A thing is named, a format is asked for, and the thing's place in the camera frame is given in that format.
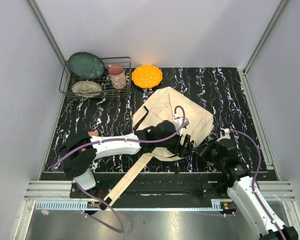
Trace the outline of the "speckled beige plate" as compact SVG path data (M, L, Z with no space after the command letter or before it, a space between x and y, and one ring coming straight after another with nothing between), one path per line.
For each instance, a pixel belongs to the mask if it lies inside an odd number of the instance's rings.
M102 87L93 81L80 81L74 83L71 87L71 90L75 96L82 98L93 98L101 93Z

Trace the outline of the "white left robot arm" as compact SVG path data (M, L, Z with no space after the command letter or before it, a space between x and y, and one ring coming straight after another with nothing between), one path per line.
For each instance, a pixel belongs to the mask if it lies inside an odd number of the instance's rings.
M92 136L88 132L78 133L60 148L58 164L68 180L78 182L80 192L87 198L98 193L95 178L89 171L94 160L117 155L148 154L163 162L178 161L191 152L190 136L182 135L189 121L177 117L164 120L156 126L149 126L121 136Z

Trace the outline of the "cream canvas backpack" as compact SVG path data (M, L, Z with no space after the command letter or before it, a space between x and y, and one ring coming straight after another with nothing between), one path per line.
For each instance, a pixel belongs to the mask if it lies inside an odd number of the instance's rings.
M178 117L188 119L187 129L183 130L182 135L190 135L196 146L206 139L214 127L213 115L209 111L174 88L165 87L156 90L134 113L133 133L137 123L140 123L137 130L142 130L149 126L156 126L165 120L172 122ZM112 206L151 159L149 154L141 155L104 198L105 203Z

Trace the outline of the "salmon leather wallet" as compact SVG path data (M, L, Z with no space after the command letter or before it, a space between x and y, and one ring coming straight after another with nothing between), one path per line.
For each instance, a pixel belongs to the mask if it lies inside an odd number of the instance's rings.
M89 136L95 136L98 137L99 136L99 132L98 131L89 131L88 132Z

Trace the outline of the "aluminium front rail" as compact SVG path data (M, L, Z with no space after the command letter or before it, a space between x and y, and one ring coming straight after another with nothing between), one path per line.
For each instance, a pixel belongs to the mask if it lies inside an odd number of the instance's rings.
M295 201L292 187L288 181L260 181L259 190L268 201ZM217 193L216 181L208 182L133 182L121 197L127 196L186 196L196 199L222 199L226 195ZM83 199L88 196L84 194L71 181L30 181L24 198L27 200L68 200Z

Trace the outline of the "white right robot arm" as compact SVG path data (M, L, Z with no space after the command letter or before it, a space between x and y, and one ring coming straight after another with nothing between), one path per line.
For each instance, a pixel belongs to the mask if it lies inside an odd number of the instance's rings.
M297 240L299 234L287 226L262 196L246 164L239 160L235 142L213 139L194 148L200 157L217 162L221 176L212 192L230 198L251 227L257 240Z

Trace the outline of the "yellow polka dot plate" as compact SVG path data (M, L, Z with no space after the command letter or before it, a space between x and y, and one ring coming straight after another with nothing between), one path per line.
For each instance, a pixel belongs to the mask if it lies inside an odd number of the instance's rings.
M161 83L162 79L162 71L154 65L139 66L131 75L132 82L142 89L154 88Z

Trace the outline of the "dark teal plate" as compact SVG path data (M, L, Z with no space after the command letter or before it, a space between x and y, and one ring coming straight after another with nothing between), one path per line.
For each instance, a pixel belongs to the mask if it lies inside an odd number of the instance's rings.
M99 78L105 71L103 61L89 52L76 52L68 59L69 69L77 76L91 80Z

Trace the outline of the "pink ghost pattern mug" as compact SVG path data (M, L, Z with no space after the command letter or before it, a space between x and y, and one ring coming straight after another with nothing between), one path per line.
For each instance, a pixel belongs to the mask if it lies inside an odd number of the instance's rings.
M121 65L108 65L107 70L110 76L112 86L115 89L123 89L127 85L125 69Z

